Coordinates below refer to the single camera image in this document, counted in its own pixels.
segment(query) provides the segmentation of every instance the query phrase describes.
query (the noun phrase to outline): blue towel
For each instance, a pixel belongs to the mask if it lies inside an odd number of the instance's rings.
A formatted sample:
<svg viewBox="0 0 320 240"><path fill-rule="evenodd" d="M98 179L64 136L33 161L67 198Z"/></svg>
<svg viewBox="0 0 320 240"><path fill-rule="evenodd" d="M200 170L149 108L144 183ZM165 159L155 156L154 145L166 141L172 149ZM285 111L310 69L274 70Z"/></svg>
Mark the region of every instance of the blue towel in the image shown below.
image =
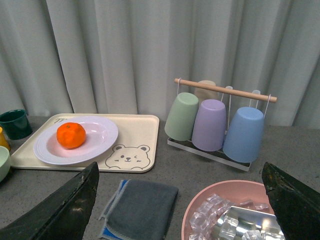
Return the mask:
<svg viewBox="0 0 320 240"><path fill-rule="evenodd" d="M145 180L122 180L106 204L99 238L107 240L163 240L178 188Z"/></svg>

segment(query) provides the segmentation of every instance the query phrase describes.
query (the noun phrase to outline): white curtain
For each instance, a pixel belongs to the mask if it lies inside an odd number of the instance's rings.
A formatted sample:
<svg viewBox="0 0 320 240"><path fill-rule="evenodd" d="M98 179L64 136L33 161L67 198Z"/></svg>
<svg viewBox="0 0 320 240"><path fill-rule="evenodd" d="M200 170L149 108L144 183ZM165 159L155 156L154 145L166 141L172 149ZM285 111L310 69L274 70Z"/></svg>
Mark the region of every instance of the white curtain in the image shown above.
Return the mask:
<svg viewBox="0 0 320 240"><path fill-rule="evenodd" d="M319 59L319 0L0 0L0 113L165 121L182 78L271 94L266 124L320 129Z"/></svg>

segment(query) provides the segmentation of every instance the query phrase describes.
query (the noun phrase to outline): orange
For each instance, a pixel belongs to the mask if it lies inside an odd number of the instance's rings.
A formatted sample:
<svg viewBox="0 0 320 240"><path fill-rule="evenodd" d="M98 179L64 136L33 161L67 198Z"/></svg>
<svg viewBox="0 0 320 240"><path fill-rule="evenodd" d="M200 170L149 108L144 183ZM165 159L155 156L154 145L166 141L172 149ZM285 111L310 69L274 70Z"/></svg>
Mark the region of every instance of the orange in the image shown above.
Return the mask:
<svg viewBox="0 0 320 240"><path fill-rule="evenodd" d="M66 122L56 130L56 139L66 149L80 147L86 140L86 130L76 122Z"/></svg>

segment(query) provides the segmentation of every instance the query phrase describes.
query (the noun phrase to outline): acrylic base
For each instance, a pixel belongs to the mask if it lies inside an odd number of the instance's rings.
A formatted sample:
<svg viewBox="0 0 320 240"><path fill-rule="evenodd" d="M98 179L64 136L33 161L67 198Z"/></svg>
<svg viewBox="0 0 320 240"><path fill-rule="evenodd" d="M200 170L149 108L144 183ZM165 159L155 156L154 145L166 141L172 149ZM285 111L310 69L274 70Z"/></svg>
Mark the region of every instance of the acrylic base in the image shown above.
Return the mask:
<svg viewBox="0 0 320 240"><path fill-rule="evenodd" d="M233 161L224 154L222 149L218 151L202 151L196 148L191 141L177 141L172 139L171 137L168 138L167 144L246 172L249 171L251 166L251 162L242 163Z"/></svg>

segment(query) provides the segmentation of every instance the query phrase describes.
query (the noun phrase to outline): wooden dowel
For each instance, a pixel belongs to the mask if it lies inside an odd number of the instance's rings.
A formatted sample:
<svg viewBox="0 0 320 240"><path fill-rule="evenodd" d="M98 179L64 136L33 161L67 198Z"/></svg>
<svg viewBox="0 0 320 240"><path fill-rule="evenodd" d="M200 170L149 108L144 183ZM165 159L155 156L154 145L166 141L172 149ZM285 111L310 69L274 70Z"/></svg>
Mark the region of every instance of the wooden dowel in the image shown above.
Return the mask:
<svg viewBox="0 0 320 240"><path fill-rule="evenodd" d="M176 78L174 80L175 83L179 82L179 79ZM188 81L188 80L180 80L180 84L182 85L187 85L190 87L194 88L199 88L199 89L206 89L210 91L215 91L223 94L230 94L234 96L239 96L239 97L244 97L248 99L255 99L255 100L260 100L260 101L268 101L269 96L268 95L260 95L252 92L247 92L247 91L239 91L239 90L234 90L234 89L228 89L225 87L220 87L220 86L213 86L205 83L200 83L200 82L195 82L195 81ZM275 96L270 96L269 102L271 103L276 103L277 97Z"/></svg>

